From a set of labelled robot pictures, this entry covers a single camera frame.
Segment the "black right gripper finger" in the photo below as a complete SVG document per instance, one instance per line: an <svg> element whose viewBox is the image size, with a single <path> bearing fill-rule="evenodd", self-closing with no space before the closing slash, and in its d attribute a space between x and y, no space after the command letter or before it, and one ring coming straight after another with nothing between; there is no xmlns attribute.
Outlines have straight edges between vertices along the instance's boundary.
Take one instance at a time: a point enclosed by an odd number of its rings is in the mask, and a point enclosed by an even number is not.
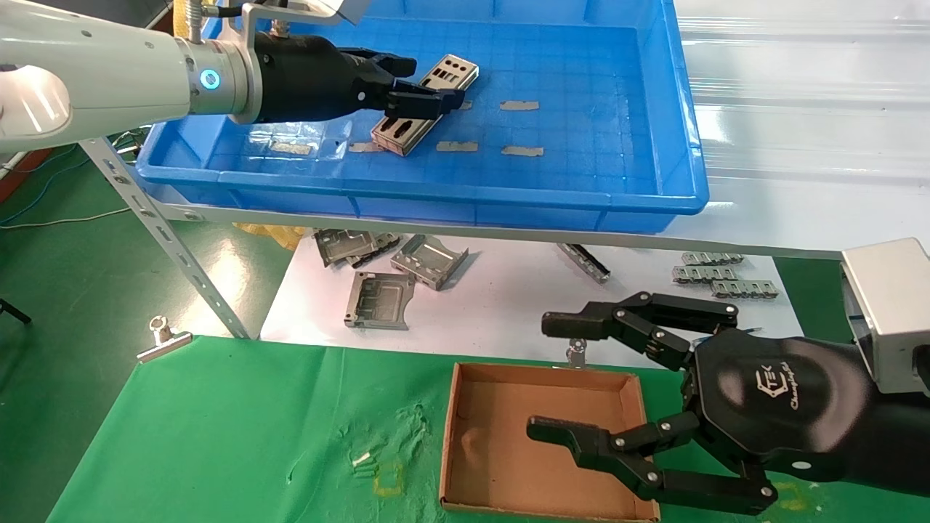
<svg viewBox="0 0 930 523"><path fill-rule="evenodd" d="M758 461L738 461L734 477L654 464L651 457L691 443L701 429L695 413L677 413L619 433L538 415L526 423L532 440L565 447L575 466L611 474L642 500L751 516L777 502L777 489Z"/></svg>
<svg viewBox="0 0 930 523"><path fill-rule="evenodd" d="M552 338L613 338L648 360L678 371L693 360L691 342L674 330L715 335L737 327L737 306L726 302L641 292L619 302L590 301L580 312L545 312L542 333Z"/></svg>

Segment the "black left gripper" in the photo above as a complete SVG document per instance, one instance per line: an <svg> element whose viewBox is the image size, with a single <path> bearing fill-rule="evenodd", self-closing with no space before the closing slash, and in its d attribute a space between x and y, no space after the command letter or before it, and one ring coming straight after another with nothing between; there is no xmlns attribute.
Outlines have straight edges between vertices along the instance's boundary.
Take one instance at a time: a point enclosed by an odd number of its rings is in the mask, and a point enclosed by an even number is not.
<svg viewBox="0 0 930 523"><path fill-rule="evenodd" d="M415 57L345 49L312 34L279 38L257 33L254 51L262 83L256 123L328 121L363 109L434 121L465 100L465 90L395 80L416 72Z"/></svg>

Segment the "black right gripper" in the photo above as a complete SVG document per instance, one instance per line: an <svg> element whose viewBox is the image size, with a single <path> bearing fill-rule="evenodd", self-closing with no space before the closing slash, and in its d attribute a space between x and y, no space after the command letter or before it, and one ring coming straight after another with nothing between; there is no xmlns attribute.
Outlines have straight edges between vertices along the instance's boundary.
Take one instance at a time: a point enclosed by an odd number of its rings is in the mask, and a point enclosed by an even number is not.
<svg viewBox="0 0 930 523"><path fill-rule="evenodd" d="M928 397L881 393L856 347L727 330L695 348L683 390L695 440L733 472L928 495Z"/></svg>

